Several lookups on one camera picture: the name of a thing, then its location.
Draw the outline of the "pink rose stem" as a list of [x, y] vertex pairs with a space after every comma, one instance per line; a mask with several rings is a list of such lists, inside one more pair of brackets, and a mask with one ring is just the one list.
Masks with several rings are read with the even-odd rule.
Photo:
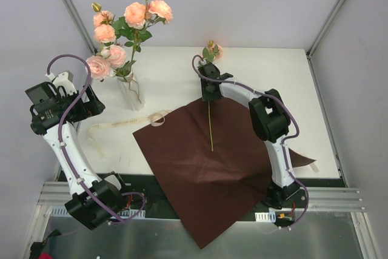
[[152, 37], [149, 28], [156, 24], [168, 24], [173, 20], [172, 8], [163, 0], [142, 0], [128, 5], [124, 15], [118, 19], [119, 37], [124, 37], [124, 47], [131, 48], [128, 60], [116, 69], [116, 76], [124, 78], [132, 73], [136, 62], [135, 55], [141, 52], [142, 43]]
[[[222, 57], [223, 50], [214, 40], [210, 40], [206, 47], [202, 50], [202, 57], [206, 62], [213, 62], [214, 60], [220, 59]], [[213, 143], [213, 132], [212, 132], [212, 119], [211, 119], [211, 106], [210, 102], [208, 105], [208, 122], [209, 122], [209, 135], [210, 135], [210, 148], [211, 151], [214, 151]]]
[[123, 45], [118, 42], [119, 30], [122, 25], [115, 15], [103, 10], [97, 2], [92, 3], [94, 11], [94, 40], [98, 42], [99, 49], [86, 62], [90, 68], [93, 79], [103, 82], [109, 77], [117, 77], [123, 82], [128, 82], [133, 77], [130, 61]]

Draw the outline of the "white ribbed ceramic vase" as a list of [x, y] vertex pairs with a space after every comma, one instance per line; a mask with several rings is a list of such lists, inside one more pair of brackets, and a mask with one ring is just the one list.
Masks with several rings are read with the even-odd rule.
[[143, 109], [145, 101], [136, 75], [131, 72], [127, 76], [118, 77], [117, 80], [127, 108], [132, 111]]

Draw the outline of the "cream printed ribbon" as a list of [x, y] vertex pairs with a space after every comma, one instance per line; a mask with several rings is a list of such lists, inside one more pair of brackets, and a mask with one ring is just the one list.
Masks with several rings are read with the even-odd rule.
[[115, 121], [115, 122], [97, 123], [97, 124], [90, 126], [87, 129], [86, 140], [89, 143], [89, 145], [92, 147], [92, 149], [96, 152], [96, 154], [100, 158], [104, 158], [105, 153], [104, 153], [102, 147], [98, 144], [98, 142], [93, 137], [92, 132], [94, 130], [112, 129], [115, 127], [129, 126], [132, 124], [139, 124], [139, 123], [145, 123], [145, 122], [149, 122], [149, 124], [153, 127], [158, 127], [158, 126], [161, 126], [165, 123], [166, 116], [170, 112], [171, 112], [171, 110], [161, 110], [161, 111], [155, 112], [149, 116], [141, 116], [141, 117], [137, 117], [137, 118], [125, 119], [122, 121]]

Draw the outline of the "red wrapping paper sheet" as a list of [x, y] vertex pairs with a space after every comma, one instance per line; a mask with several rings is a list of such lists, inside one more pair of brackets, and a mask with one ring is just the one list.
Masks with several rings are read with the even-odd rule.
[[133, 136], [183, 226], [206, 247], [266, 195], [272, 180], [267, 149], [247, 108], [228, 98], [197, 99]]

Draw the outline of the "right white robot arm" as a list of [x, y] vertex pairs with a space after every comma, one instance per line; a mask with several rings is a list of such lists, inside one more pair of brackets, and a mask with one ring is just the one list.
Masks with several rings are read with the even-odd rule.
[[215, 101], [229, 98], [249, 109], [254, 133], [264, 142], [270, 159], [272, 182], [267, 188], [263, 204], [282, 209], [295, 199], [300, 190], [293, 171], [289, 147], [286, 141], [289, 126], [295, 120], [285, 107], [277, 90], [259, 92], [233, 79], [229, 73], [220, 73], [216, 65], [208, 63], [194, 68], [201, 78], [202, 99]]

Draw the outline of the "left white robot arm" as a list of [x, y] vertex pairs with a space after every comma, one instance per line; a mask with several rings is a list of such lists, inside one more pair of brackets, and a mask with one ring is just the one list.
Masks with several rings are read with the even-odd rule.
[[67, 212], [90, 230], [119, 216], [128, 202], [128, 189], [117, 173], [116, 183], [100, 178], [87, 161], [74, 124], [105, 109], [90, 86], [71, 92], [64, 86], [42, 82], [25, 91], [33, 103], [31, 129], [53, 149], [69, 185]]

